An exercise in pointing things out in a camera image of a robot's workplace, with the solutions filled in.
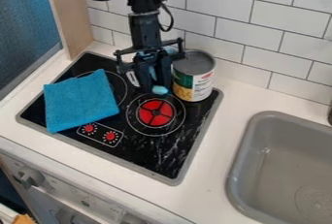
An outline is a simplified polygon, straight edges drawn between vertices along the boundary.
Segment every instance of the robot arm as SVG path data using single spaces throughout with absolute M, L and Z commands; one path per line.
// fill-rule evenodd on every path
M 183 39 L 161 41 L 160 31 L 168 32 L 174 24 L 173 16 L 164 5 L 164 1 L 166 0 L 128 0 L 128 6 L 133 11 L 129 15 L 133 47 L 115 52 L 117 70 L 121 74 L 134 71 L 141 87 L 146 92 L 152 92 L 155 85 L 169 90 L 172 84 L 172 62 L 184 58 Z M 159 22 L 160 8 L 171 17 L 170 25 L 167 28 L 164 28 Z M 171 45 L 178 45 L 177 53 L 169 54 L 167 52 L 165 47 Z M 121 57 L 129 53 L 136 54 L 134 62 L 125 64 Z

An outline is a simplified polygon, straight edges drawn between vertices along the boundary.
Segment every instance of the black stovetop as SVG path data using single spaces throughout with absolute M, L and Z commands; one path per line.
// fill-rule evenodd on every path
M 60 135 L 98 149 L 104 155 L 133 163 L 138 166 L 134 167 L 136 171 L 144 168 L 150 171 L 150 176 L 158 174 L 176 179 L 188 157 L 192 157 L 188 154 L 193 152 L 202 128 L 206 128 L 208 116 L 213 115 L 213 106 L 219 104 L 221 93 L 214 90 L 208 99 L 199 103 L 187 103 L 173 95 L 145 94 L 126 76 L 116 73 L 114 60 L 91 53 L 84 54 L 56 82 L 87 76 L 98 69 L 106 71 L 120 114 Z M 20 118 L 45 128 L 44 95 L 31 103 Z

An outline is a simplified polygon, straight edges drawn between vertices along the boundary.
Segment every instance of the white countertop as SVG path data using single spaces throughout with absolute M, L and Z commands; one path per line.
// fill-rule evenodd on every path
M 112 56 L 115 48 L 94 43 L 89 50 Z M 53 81 L 70 64 L 64 52 L 58 53 L 1 102 L 0 135 L 194 223 L 257 223 L 236 211 L 229 204 L 224 190 L 229 167 L 246 125 L 254 114 L 278 111 L 327 124 L 326 106 L 223 79 L 216 68 L 215 87 L 223 91 L 223 101 L 183 182 L 172 187 L 16 122 L 16 114 L 41 92 L 44 84 Z M 0 145 L 10 152 L 3 143 Z

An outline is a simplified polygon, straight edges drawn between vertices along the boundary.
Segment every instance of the stove control panel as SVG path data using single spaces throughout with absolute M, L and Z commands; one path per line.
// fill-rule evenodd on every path
M 83 137 L 109 147 L 117 147 L 123 138 L 122 132 L 97 122 L 81 126 L 77 133 Z

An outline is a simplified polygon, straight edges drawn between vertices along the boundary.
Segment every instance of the red burner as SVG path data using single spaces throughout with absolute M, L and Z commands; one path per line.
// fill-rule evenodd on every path
M 151 100 L 139 108 L 140 120 L 151 127 L 161 127 L 168 124 L 173 115 L 173 107 L 163 100 Z
M 84 126 L 84 130 L 86 133 L 91 133 L 91 132 L 93 132 L 94 127 L 92 124 L 88 124 L 88 125 Z

